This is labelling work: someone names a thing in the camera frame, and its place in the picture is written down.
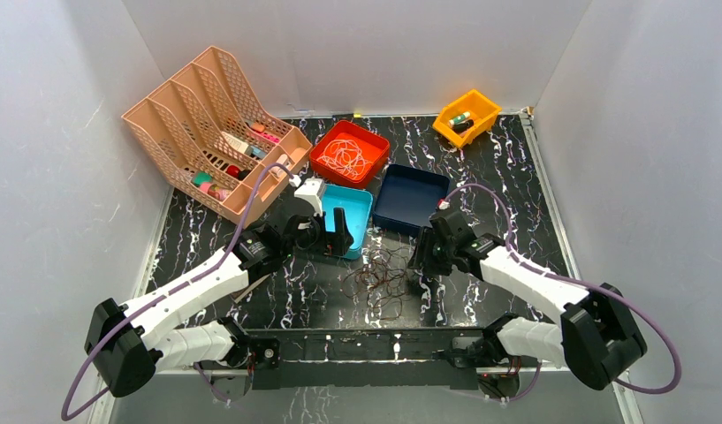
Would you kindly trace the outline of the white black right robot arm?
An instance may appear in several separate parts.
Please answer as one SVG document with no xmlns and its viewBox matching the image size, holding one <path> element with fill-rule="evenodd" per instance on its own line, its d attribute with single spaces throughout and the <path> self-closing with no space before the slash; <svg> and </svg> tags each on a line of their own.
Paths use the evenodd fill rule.
<svg viewBox="0 0 722 424">
<path fill-rule="evenodd" d="M 507 365 L 515 357 L 567 367 L 593 390 L 607 387 L 647 352 L 630 309 L 610 284 L 590 291 L 559 280 L 530 261 L 516 261 L 503 239 L 478 236 L 457 211 L 438 211 L 421 227 L 410 269 L 427 277 L 454 269 L 496 285 L 544 313 L 547 322 L 504 314 L 475 338 L 460 338 L 439 359 L 455 367 Z"/>
</svg>

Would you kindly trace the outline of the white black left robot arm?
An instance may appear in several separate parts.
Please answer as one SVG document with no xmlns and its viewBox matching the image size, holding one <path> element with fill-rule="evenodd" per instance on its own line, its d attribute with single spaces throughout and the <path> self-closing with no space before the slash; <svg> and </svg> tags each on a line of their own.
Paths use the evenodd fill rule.
<svg viewBox="0 0 722 424">
<path fill-rule="evenodd" d="M 232 318 L 192 328 L 181 325 L 217 300 L 249 292 L 297 251 L 343 256 L 352 244 L 342 208 L 292 216 L 283 232 L 266 222 L 254 223 L 233 247 L 216 250 L 168 284 L 123 304 L 101 302 L 88 329 L 87 355 L 115 398 L 139 390 L 159 371 L 203 361 L 274 367 L 276 360 L 263 352 L 276 352 L 278 344 L 249 336 Z"/>
</svg>

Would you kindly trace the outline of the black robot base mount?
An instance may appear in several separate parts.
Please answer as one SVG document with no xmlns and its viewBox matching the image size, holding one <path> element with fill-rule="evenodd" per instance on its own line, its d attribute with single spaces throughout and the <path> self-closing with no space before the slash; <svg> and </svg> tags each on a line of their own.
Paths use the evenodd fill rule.
<svg viewBox="0 0 722 424">
<path fill-rule="evenodd" d="M 204 360 L 212 382 L 236 399 L 245 390 L 319 386 L 420 387 L 475 390 L 495 400 L 526 388 L 537 361 L 494 359 L 480 328 L 250 329 L 240 359 Z"/>
</svg>

